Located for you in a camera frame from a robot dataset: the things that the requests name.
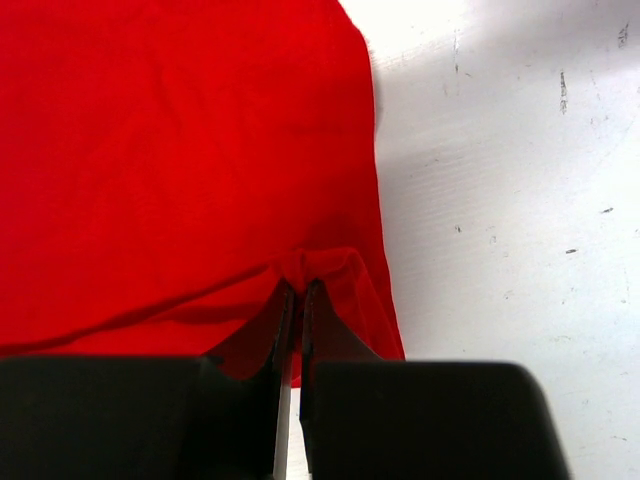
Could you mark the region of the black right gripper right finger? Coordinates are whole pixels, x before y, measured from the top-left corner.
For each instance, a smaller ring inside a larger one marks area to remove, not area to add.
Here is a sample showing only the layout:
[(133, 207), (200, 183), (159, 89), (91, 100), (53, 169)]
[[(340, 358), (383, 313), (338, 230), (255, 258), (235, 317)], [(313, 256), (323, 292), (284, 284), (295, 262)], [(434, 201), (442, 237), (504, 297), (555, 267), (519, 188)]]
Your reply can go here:
[(505, 362), (386, 361), (306, 294), (300, 422), (315, 479), (566, 479), (545, 396)]

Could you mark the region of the red t shirt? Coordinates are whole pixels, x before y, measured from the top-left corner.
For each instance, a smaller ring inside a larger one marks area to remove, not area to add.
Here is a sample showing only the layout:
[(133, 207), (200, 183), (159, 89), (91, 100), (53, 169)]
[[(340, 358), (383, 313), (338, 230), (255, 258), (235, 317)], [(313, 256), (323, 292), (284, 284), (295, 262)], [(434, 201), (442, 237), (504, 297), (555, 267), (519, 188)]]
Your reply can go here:
[(322, 280), (404, 356), (336, 1), (1, 5), (1, 353), (199, 355)]

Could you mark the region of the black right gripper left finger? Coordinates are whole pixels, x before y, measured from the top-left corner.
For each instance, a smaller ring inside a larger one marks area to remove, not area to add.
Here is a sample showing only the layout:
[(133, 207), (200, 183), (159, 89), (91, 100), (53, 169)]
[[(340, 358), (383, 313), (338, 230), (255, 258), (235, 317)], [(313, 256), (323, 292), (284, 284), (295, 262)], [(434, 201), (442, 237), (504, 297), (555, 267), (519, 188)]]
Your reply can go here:
[(1, 363), (5, 479), (282, 479), (295, 295), (200, 356)]

